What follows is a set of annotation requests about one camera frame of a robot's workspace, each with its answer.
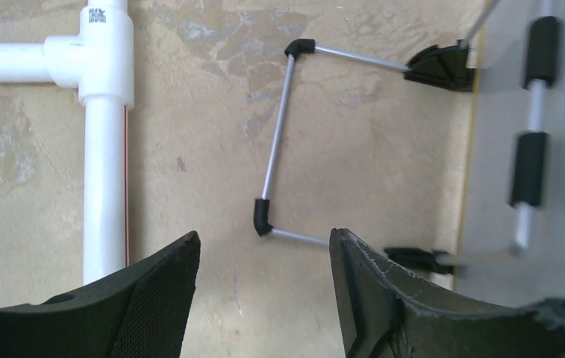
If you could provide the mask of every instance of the beige floor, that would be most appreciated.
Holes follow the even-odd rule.
[[[82,1],[0,0],[0,41],[74,34]],[[328,252],[252,227],[296,37],[406,62],[450,45],[468,0],[131,1],[133,260],[202,238],[183,357],[341,357]],[[272,222],[348,227],[377,248],[453,249],[470,96],[324,55],[298,65]],[[83,110],[52,86],[0,86],[0,307],[81,284]]]

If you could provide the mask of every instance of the black foam grip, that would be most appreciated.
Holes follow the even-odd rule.
[[[544,132],[527,132],[518,136],[509,202],[512,207],[519,202],[532,207],[541,205],[548,137]]]
[[[269,199],[256,199],[254,227],[259,236],[267,235],[273,229],[269,223]]]
[[[312,54],[315,52],[315,40],[313,39],[296,39],[284,50],[284,54],[292,55],[296,60],[300,54]]]
[[[545,16],[532,22],[524,68],[524,88],[532,80],[544,80],[551,87],[557,80],[561,24],[556,17]]]

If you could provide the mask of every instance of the black corner connector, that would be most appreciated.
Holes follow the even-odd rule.
[[[433,45],[416,54],[408,62],[410,70],[405,73],[405,79],[451,91],[472,92],[475,70],[466,67],[469,47],[458,47],[460,42],[442,48]]]
[[[284,54],[288,57],[292,55],[296,60],[300,54],[312,54],[315,52],[315,40],[313,39],[296,39],[284,50]]]
[[[256,199],[254,207],[254,227],[259,236],[267,235],[273,229],[269,223],[269,200]]]
[[[385,248],[387,258],[399,265],[410,269],[436,274],[453,274],[454,266],[443,265],[437,261],[442,255],[447,255],[445,251],[425,251],[420,248]]]

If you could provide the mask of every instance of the white pvc pipe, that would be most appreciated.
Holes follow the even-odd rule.
[[[52,82],[43,44],[0,43],[0,84]]]
[[[84,136],[84,283],[128,263],[126,122],[111,97],[87,101]]]

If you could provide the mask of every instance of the concrete floor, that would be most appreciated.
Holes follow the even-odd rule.
[[[75,34],[82,1],[0,0],[0,42]],[[467,0],[131,1],[132,260],[189,230],[202,261],[183,357],[341,357],[328,252],[259,239],[262,189],[294,38],[402,63],[450,45]],[[297,66],[272,222],[376,248],[453,250],[470,96],[315,54]],[[84,111],[53,86],[0,86],[0,307],[81,285]]]

